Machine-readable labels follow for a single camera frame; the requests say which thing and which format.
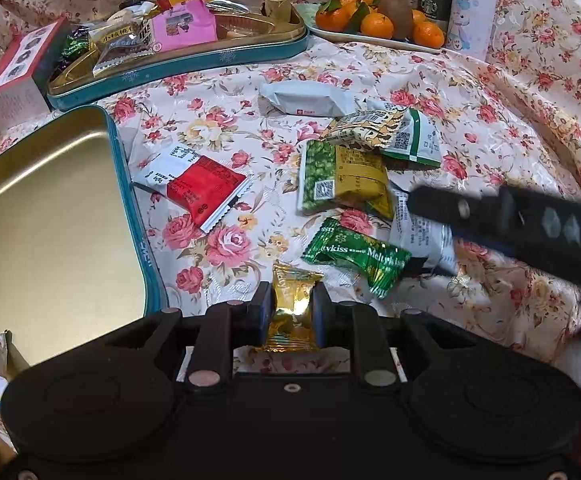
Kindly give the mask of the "red white small box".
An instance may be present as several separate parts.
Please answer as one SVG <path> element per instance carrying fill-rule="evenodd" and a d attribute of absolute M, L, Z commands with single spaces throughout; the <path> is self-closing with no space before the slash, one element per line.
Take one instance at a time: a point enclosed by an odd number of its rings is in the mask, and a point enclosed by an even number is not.
<path fill-rule="evenodd" d="M 0 130 L 48 114 L 48 82 L 68 32 L 60 18 L 10 43 L 0 58 Z"/>

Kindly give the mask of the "gold candy wrapper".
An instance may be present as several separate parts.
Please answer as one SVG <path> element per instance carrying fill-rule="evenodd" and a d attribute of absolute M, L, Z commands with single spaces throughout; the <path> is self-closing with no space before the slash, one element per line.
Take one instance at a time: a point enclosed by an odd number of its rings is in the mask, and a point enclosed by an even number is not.
<path fill-rule="evenodd" d="M 273 353 L 317 350 L 311 294 L 323 275 L 277 261 L 272 278 L 274 307 L 263 349 Z"/>

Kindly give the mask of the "teal tin tray with snacks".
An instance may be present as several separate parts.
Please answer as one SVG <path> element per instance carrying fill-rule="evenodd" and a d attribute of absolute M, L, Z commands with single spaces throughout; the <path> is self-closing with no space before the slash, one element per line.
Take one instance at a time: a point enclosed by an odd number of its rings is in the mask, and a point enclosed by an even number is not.
<path fill-rule="evenodd" d="M 208 44 L 155 53 L 95 75 L 97 54 L 90 51 L 48 84 L 56 110 L 71 110 L 141 84 L 196 70 L 280 61 L 307 48 L 308 29 L 293 11 L 288 23 L 251 13 L 218 13 L 218 39 Z"/>

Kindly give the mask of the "front right tangerine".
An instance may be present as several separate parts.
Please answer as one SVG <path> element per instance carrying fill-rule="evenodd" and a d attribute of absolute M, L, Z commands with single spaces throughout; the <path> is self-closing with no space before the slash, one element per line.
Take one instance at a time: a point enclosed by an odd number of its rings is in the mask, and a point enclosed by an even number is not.
<path fill-rule="evenodd" d="M 442 48 L 446 41 L 443 30 L 436 23 L 430 21 L 415 24 L 412 38 L 419 46 L 431 49 Z"/>

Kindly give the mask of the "red white snack packet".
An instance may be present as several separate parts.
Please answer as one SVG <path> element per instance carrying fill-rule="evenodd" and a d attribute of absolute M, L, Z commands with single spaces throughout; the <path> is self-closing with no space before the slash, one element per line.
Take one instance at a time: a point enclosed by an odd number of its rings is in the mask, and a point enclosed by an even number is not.
<path fill-rule="evenodd" d="M 251 186 L 248 177 L 181 143 L 145 159 L 132 182 L 184 208 L 194 226 L 205 234 L 217 226 Z"/>

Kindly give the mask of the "green pea yellow snack packet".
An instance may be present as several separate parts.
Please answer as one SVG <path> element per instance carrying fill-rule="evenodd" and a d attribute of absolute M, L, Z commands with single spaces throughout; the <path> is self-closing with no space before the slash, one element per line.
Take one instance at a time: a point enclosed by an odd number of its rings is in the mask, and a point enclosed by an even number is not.
<path fill-rule="evenodd" d="M 393 220 L 387 169 L 379 155 L 310 140 L 301 149 L 297 210 L 309 214 L 333 207 L 356 208 Z"/>

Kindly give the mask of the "yellow patterned biscuit packet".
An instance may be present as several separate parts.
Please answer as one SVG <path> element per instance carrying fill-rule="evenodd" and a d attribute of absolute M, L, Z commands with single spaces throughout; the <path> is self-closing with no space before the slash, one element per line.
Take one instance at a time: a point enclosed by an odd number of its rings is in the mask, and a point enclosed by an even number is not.
<path fill-rule="evenodd" d="M 367 110 L 334 119 L 324 139 L 337 145 L 387 150 L 397 139 L 405 110 Z"/>

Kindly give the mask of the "purple rabbit thermos bottle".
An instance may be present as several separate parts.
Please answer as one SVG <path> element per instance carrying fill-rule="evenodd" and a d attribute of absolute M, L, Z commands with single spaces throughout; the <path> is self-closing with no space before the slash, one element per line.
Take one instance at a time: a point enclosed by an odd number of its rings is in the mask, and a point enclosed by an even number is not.
<path fill-rule="evenodd" d="M 452 0 L 446 47 L 484 61 L 497 0 Z"/>

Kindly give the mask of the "left tangerine with leaf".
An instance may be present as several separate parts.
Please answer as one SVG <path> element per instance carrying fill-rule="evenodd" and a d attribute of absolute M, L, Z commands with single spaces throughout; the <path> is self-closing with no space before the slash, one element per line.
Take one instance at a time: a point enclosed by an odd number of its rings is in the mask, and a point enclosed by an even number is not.
<path fill-rule="evenodd" d="M 319 29 L 329 32 L 342 32 L 350 21 L 350 14 L 345 8 L 332 11 L 319 10 L 315 13 L 315 24 Z"/>

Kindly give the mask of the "green meltykiss candy packet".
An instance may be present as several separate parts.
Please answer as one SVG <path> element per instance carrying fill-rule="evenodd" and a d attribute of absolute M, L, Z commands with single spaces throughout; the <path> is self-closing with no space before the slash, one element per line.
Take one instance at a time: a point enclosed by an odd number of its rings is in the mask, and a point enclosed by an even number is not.
<path fill-rule="evenodd" d="M 367 279 L 371 294 L 384 299 L 399 282 L 411 252 L 345 228 L 335 218 L 326 218 L 301 259 L 357 270 Z"/>

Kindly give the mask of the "front middle tangerine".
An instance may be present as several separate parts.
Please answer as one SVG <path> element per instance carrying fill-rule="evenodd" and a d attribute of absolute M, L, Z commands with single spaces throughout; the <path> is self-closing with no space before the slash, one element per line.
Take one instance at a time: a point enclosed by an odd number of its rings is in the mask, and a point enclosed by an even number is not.
<path fill-rule="evenodd" d="M 364 36 L 391 39 L 395 26 L 388 16 L 379 12 L 369 13 L 362 18 L 360 32 Z"/>

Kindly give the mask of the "floral sofa cover cloth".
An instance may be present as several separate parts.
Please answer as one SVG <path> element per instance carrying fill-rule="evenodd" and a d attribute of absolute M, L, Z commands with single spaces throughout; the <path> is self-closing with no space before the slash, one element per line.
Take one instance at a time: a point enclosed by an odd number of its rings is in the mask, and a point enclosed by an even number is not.
<path fill-rule="evenodd" d="M 16 35 L 58 18 L 107 18 L 121 1 L 0 0 L 0 57 Z M 262 84 L 285 80 L 319 81 L 428 117 L 441 167 L 392 172 L 400 188 L 426 182 L 483 194 L 513 184 L 581 200 L 581 0 L 498 0 L 486 62 L 312 37 L 307 51 L 288 61 L 159 79 L 97 103 L 114 118 L 128 162 L 138 165 L 179 140 L 255 181 L 217 230 L 202 237 L 181 208 L 138 190 L 170 304 L 184 315 L 246 299 L 271 278 L 277 260 L 304 266 L 304 243 L 329 214 L 349 229 L 388 234 L 365 212 L 296 214 L 300 145 L 318 139 L 329 121 L 285 118 L 267 110 L 266 101 L 256 105 Z M 29 122 L 0 133 L 0 153 L 34 128 Z M 383 301 L 368 294 L 355 271 L 322 266 L 320 272 L 334 298 L 372 298 L 381 315 L 407 306 L 434 313 L 568 370 L 581 385 L 578 288 L 474 243 L 459 240 L 455 253 L 455 278 L 409 278 Z"/>

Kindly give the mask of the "pink snack packet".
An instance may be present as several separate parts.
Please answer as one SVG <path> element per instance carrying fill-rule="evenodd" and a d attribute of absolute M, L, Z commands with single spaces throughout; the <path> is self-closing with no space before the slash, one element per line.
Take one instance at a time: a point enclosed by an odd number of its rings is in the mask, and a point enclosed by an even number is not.
<path fill-rule="evenodd" d="M 205 0 L 186 0 L 149 21 L 152 49 L 168 52 L 218 40 L 217 21 Z"/>

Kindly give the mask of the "white green striped snack packet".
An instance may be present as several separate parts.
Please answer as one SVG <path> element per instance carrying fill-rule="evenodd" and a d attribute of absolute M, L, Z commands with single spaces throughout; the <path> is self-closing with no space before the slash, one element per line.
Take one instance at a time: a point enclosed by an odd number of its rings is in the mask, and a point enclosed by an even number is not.
<path fill-rule="evenodd" d="M 381 153 L 393 159 L 420 166 L 439 168 L 441 154 L 437 130 L 429 118 L 413 107 L 395 105 L 379 100 L 368 100 L 368 110 L 399 112 L 400 126 Z"/>

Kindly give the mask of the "white text snack packet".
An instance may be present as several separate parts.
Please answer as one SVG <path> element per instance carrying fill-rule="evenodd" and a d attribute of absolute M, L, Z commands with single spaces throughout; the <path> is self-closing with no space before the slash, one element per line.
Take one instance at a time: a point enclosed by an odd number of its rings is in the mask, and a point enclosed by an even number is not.
<path fill-rule="evenodd" d="M 455 276 L 458 263 L 449 226 L 411 214 L 407 205 L 409 193 L 393 182 L 389 183 L 389 191 L 394 207 L 389 243 L 411 254 L 403 275 Z"/>

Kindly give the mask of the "brown kiwi fruit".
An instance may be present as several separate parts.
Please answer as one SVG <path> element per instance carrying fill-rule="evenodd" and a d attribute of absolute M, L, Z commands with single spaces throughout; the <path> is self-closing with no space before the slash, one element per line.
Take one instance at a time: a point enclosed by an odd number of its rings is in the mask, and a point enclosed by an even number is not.
<path fill-rule="evenodd" d="M 403 41 L 411 37 L 413 15 L 408 0 L 381 0 L 379 13 L 386 15 L 393 23 L 394 40 Z"/>

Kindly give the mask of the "dark starbucks coffee can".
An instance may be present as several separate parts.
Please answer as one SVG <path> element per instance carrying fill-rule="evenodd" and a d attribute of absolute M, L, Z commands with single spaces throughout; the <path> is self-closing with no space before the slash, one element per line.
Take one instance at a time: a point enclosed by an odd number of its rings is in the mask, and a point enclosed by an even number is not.
<path fill-rule="evenodd" d="M 443 32 L 447 32 L 452 0 L 417 0 L 417 10 L 425 14 Z"/>

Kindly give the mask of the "empty teal tin box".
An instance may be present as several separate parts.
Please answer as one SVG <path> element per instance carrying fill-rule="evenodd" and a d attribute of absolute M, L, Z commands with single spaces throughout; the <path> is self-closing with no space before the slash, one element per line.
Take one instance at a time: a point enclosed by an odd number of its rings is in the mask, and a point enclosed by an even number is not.
<path fill-rule="evenodd" d="M 0 408 L 28 368 L 167 304 L 103 107 L 70 110 L 0 155 Z"/>

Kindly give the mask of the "pale grey snack bar packet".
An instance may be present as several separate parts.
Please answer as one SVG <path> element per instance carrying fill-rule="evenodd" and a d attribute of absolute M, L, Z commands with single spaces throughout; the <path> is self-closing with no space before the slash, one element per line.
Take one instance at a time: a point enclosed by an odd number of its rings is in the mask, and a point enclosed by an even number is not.
<path fill-rule="evenodd" d="M 284 80 L 263 84 L 260 96 L 287 115 L 338 118 L 357 110 L 351 92 L 319 81 Z"/>

